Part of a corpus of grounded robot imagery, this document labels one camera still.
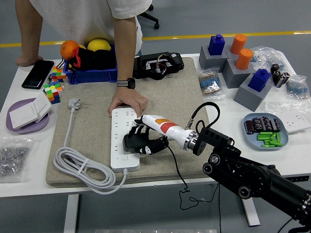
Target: human hand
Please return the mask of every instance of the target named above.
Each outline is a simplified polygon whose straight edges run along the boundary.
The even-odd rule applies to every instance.
[[[134,108],[137,117],[141,116],[148,104],[148,98],[142,96],[138,91],[129,89],[127,87],[117,87],[117,90],[112,98],[112,102],[109,106],[109,117],[111,117],[112,110],[117,108],[122,103],[130,105]]]
[[[18,66],[27,67],[27,66],[33,65],[39,60],[43,60],[43,58],[40,55],[37,55],[33,58],[19,56],[17,59],[15,59],[15,63]]]

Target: table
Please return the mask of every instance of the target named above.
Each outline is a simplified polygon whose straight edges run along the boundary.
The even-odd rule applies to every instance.
[[[200,71],[199,54],[184,54],[183,57],[191,57],[196,65],[197,72]],[[55,130],[57,112],[59,104],[53,106],[50,111],[50,119],[45,128],[37,133],[26,135],[19,135],[9,131],[5,126],[6,114],[9,107],[15,102],[28,98],[35,98],[41,90],[30,90],[21,87],[22,82],[26,78],[31,67],[19,67],[12,82],[11,88],[4,102],[0,113],[0,138],[29,138],[36,142],[31,156],[28,157],[25,170],[27,176],[22,183],[0,183],[0,197],[15,197],[15,196],[29,196],[29,195],[44,195],[67,193],[76,194],[89,191],[88,188],[54,188],[46,184],[45,174],[48,156],[52,144],[53,133]],[[289,136],[287,146],[276,151],[261,151],[254,150],[245,140],[242,133],[242,119],[245,115],[252,113],[252,111],[236,103],[233,98],[237,89],[227,89],[226,84],[221,76],[221,82],[224,88],[226,97],[222,101],[217,101],[221,109],[220,119],[213,125],[213,129],[221,133],[233,137],[235,140],[235,147],[242,151],[242,156],[262,164],[275,164],[279,172],[284,177],[305,176],[311,174],[311,160],[309,158],[309,145],[311,145],[311,134],[295,134]],[[259,108],[269,101],[285,101],[285,97],[277,95],[278,90],[272,88],[263,103]],[[210,121],[216,118],[217,112],[212,107],[207,107],[208,117]],[[210,183],[213,179],[206,177],[202,179],[186,180],[188,183]],[[123,188],[145,187],[145,186],[160,186],[160,185],[176,185],[181,184],[182,181],[161,181],[148,182],[137,184],[126,184]],[[77,196],[70,202],[77,203]]]

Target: felt mat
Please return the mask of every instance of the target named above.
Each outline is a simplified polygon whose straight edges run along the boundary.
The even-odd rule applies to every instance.
[[[144,114],[163,116],[184,128],[195,109],[203,103],[203,97],[198,82],[194,62],[191,58],[183,58],[185,68],[178,73],[169,74],[160,81],[152,79],[136,80],[136,90],[149,99]],[[110,167],[111,118],[108,107],[115,91],[115,83],[81,83],[66,84],[62,95],[61,107],[58,113],[51,152],[49,156],[46,182],[53,187],[84,187],[80,179],[59,171],[53,164],[53,158],[58,148],[64,144],[71,98],[79,98],[81,107],[73,114],[71,131],[67,146],[79,151],[85,157]],[[204,120],[208,124],[205,108],[202,108],[194,119],[195,123]],[[150,131],[151,137],[158,138],[160,134]],[[212,151],[207,145],[205,151],[196,156],[192,151],[185,151],[177,143],[170,141],[170,147],[176,155],[178,168],[184,179],[203,178],[206,175],[202,166]],[[96,170],[87,172],[92,178],[103,180],[104,175]],[[122,173],[116,173],[117,182],[122,180]],[[140,169],[128,173],[125,183],[142,183],[180,179],[169,149],[154,155],[140,157]]]

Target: floor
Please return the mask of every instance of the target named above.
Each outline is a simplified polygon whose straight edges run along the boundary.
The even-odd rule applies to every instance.
[[[14,78],[20,55],[20,33],[14,1],[0,0],[0,109]],[[311,3],[309,0],[156,0],[150,13],[159,18],[160,29],[139,17],[144,34],[142,54],[170,51],[199,53],[209,43],[206,35],[221,33],[226,43],[232,34],[247,33],[245,47],[266,46],[285,54],[297,74],[310,76]],[[41,41],[62,41],[44,22]],[[59,45],[40,47],[45,59],[57,59]],[[300,186],[311,189],[311,183]],[[80,195],[78,233],[96,229],[217,229],[218,197],[187,211],[179,209],[182,186],[120,190],[110,197]],[[191,185],[192,196],[210,199],[215,185]],[[0,232],[63,232],[66,195],[0,199]],[[222,232],[277,232],[289,217],[261,199],[254,200],[261,226],[249,228],[241,201],[225,188],[221,191]],[[292,221],[282,232],[299,224]]]

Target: person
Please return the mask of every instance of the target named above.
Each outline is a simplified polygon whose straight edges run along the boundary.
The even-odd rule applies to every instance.
[[[43,18],[65,39],[87,44],[101,38],[115,44],[118,80],[133,75],[134,57],[140,51],[142,32],[137,15],[146,11],[152,0],[15,0],[21,33],[18,66],[29,66],[43,59],[39,42]],[[109,106],[109,116],[121,104],[134,108],[137,116],[146,109],[148,98],[137,90],[116,87]]]

